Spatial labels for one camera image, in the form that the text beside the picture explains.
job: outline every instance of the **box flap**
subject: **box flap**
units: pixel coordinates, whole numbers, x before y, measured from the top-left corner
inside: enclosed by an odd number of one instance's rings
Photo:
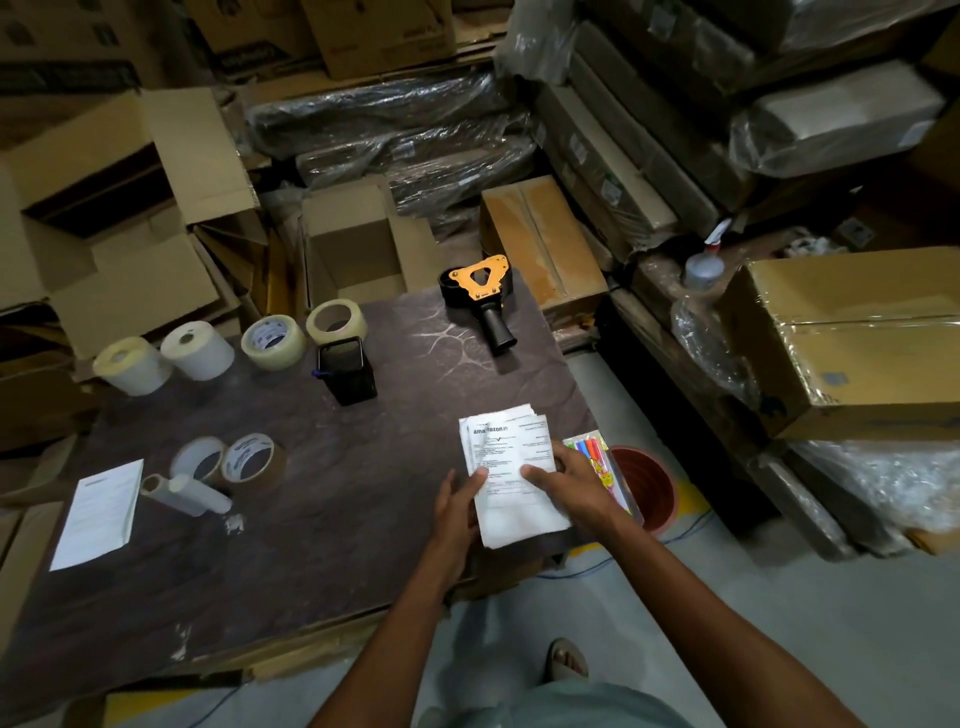
[[[210,88],[143,91],[141,103],[187,225],[259,206]]]
[[[26,209],[153,141],[140,97],[128,91],[7,153],[21,209]]]
[[[960,316],[960,249],[916,248],[749,264],[779,323]]]
[[[219,300],[192,235],[125,255],[50,297],[78,358],[126,336],[142,336]]]

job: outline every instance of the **paper stack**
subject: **paper stack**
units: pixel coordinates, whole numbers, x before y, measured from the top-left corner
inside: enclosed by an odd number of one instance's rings
[[[460,440],[468,473],[481,466],[488,470],[487,482],[474,499],[484,546],[501,548],[571,526],[549,496],[520,475],[522,465],[556,470],[545,415],[523,404],[465,417]]]

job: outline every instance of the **concrete floor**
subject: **concrete floor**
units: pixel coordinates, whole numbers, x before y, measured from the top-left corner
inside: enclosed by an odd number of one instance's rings
[[[649,449],[683,477],[600,356],[574,354],[568,361],[608,442]],[[693,518],[686,516],[667,538]],[[807,549],[785,522],[769,524],[744,544],[717,519],[669,547],[868,725],[960,725],[960,557],[868,557],[834,565]],[[605,557],[600,549],[587,552],[567,570]],[[430,706],[491,705],[532,687],[547,646],[559,636],[580,645],[594,679],[649,692],[697,728],[722,726],[616,564],[586,576],[531,579],[505,594],[457,605],[437,631],[418,714]],[[348,667],[245,686],[204,728],[301,728]],[[225,693],[196,694],[123,725],[187,728]]]

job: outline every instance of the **dark wooden table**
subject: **dark wooden table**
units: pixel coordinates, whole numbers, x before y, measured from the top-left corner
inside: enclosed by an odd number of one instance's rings
[[[463,472],[458,418],[530,402],[554,437],[596,427],[519,275],[506,320],[516,347],[493,359],[472,326],[451,323],[438,289],[363,306],[379,396],[340,407],[299,365],[263,372],[238,354],[209,382],[173,377],[148,397],[116,396],[71,465],[82,477],[145,458],[166,473],[176,450],[264,432],[286,472],[237,489],[226,517],[184,516],[141,498],[131,542],[38,574],[0,661],[0,725],[210,655],[389,605],[416,564],[433,499]],[[522,542],[522,561],[582,543],[573,531]],[[49,564],[53,545],[47,555]]]

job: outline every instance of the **foot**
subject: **foot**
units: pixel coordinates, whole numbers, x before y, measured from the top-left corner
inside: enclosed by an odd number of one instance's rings
[[[589,680],[590,672],[587,660],[577,645],[570,640],[560,638],[554,640],[547,650],[546,679],[547,682],[557,680]]]

